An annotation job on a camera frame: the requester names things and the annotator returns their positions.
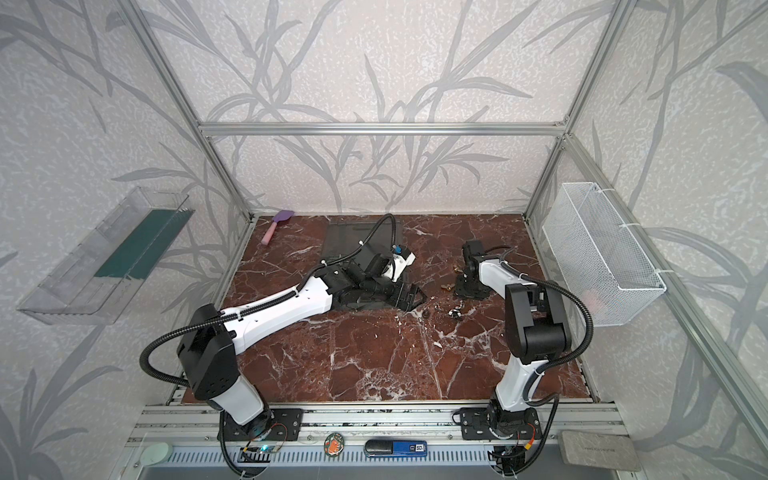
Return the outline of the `purple pink brush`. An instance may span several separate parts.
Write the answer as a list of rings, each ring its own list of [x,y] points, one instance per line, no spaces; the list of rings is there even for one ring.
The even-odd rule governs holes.
[[[294,214],[295,212],[292,210],[281,210],[278,213],[276,213],[272,219],[270,226],[268,227],[267,231],[265,232],[264,236],[261,239],[261,244],[263,246],[267,246],[271,242],[279,224],[287,220],[290,220],[294,216]]]

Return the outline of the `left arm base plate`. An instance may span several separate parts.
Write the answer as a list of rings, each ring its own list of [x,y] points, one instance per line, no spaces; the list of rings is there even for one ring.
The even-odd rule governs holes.
[[[304,411],[300,408],[267,409],[244,425],[221,412],[218,440],[232,441],[296,441],[302,425]]]

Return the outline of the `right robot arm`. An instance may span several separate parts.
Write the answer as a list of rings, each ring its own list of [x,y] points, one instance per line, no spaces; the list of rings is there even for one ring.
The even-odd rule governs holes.
[[[535,278],[486,252],[479,240],[462,245],[465,262],[454,293],[461,299],[504,300],[505,338],[511,357],[491,399],[498,412],[516,412],[555,399],[532,395],[544,374],[579,358],[591,345],[594,319],[586,303],[565,287]]]

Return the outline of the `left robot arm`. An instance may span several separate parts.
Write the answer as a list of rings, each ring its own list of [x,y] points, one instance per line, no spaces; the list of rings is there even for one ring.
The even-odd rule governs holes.
[[[407,247],[360,243],[352,253],[322,261],[293,287],[222,311],[206,304],[189,325],[153,340],[139,357],[150,377],[181,385],[237,425],[270,415],[257,388],[241,373],[238,356],[266,337],[312,316],[383,303],[409,312],[425,296],[402,276],[416,259]]]

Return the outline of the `clear wall shelf tray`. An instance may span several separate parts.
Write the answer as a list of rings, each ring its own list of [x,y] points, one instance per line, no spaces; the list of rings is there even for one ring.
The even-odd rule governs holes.
[[[46,325],[115,323],[193,214],[186,193],[134,188],[17,310]]]

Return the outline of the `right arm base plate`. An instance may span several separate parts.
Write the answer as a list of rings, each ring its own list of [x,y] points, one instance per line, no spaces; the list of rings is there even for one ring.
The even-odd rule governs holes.
[[[535,408],[515,412],[491,405],[483,408],[461,408],[451,420],[461,430],[463,440],[539,440],[542,426]]]

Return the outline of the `grey plastic organizer box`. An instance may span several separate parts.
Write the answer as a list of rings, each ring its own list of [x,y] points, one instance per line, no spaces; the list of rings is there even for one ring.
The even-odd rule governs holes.
[[[374,221],[366,221],[363,218],[332,220],[326,230],[326,236],[321,250],[321,258],[332,260],[351,253],[358,242],[363,240],[374,226]],[[384,248],[391,239],[391,223],[386,221],[374,234],[369,242],[372,247]],[[373,311],[389,309],[390,306],[380,299],[363,294],[356,297],[345,297],[340,305],[341,310],[346,311]]]

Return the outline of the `grey foam pad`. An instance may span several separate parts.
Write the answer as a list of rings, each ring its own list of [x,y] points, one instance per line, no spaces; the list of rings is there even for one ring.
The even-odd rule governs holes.
[[[621,435],[584,431],[561,431],[558,434],[563,461],[568,465],[619,471],[642,470],[632,440]]]

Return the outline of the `blue black usb device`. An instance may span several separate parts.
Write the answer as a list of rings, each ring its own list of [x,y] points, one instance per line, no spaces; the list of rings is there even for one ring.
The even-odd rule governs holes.
[[[363,451],[369,458],[425,458],[428,445],[422,440],[370,439]]]

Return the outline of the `round orange badge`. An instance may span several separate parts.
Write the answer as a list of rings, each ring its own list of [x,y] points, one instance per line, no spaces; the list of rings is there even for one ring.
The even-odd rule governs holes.
[[[345,439],[339,432],[330,433],[324,440],[323,449],[330,458],[339,457],[345,448]]]

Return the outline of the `white round knob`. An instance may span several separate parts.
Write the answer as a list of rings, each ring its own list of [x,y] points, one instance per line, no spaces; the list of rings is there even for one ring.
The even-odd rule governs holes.
[[[143,449],[139,457],[139,464],[141,466],[152,466],[165,463],[173,453],[174,448],[171,444],[166,442],[154,443]]]

